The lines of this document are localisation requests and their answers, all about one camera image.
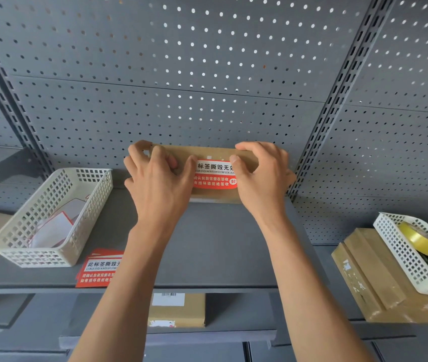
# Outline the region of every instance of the forearm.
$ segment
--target forearm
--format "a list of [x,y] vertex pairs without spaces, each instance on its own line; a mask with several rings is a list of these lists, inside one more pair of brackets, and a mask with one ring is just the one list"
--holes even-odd
[[171,229],[138,224],[70,361],[142,361],[150,298]]
[[319,279],[285,215],[259,221],[266,238],[289,335],[299,362],[372,361]]

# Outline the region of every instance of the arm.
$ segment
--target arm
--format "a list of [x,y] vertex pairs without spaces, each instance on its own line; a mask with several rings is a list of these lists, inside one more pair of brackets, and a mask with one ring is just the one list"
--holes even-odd
[[319,279],[286,216],[284,192],[296,179],[287,169],[287,152],[265,142],[241,142],[236,148],[253,151],[259,159],[252,174],[238,156],[231,156],[231,164],[242,203],[266,239],[296,359],[373,361]]
[[196,158],[180,176],[170,169],[175,158],[156,146],[151,159],[143,154],[151,142],[128,148],[124,160],[131,178],[125,181],[138,213],[128,235],[123,259],[107,287],[70,362],[142,361],[150,298],[164,249],[185,212],[193,186]]

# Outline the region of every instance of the yellow tape roll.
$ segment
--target yellow tape roll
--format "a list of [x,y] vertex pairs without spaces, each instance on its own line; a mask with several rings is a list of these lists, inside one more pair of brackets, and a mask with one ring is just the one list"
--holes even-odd
[[413,247],[422,254],[428,255],[428,234],[408,222],[402,222],[398,229],[412,243]]

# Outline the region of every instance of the hand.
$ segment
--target hand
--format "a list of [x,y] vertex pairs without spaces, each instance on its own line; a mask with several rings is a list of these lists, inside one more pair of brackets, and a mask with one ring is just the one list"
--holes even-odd
[[171,171],[177,160],[165,148],[155,146],[150,159],[143,153],[151,145],[142,140],[128,148],[124,164],[132,177],[125,186],[135,202],[138,223],[173,231],[189,203],[197,158],[191,155],[177,176]]
[[295,173],[288,169],[288,153],[269,142],[240,142],[236,149],[252,151],[259,160],[251,174],[239,156],[230,157],[239,197],[247,210],[257,221],[285,214],[284,193],[296,181]]

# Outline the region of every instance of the white plastic basket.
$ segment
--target white plastic basket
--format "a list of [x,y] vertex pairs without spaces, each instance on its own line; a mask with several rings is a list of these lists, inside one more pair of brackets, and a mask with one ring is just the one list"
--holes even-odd
[[[21,268],[76,264],[113,188],[110,169],[69,167],[56,170],[0,230],[0,255]],[[86,198],[65,241],[56,248],[29,248],[36,225],[74,198]]]
[[398,229],[398,224],[408,222],[428,234],[428,223],[416,217],[380,212],[374,227],[397,259],[417,292],[428,294],[428,265],[412,244]]

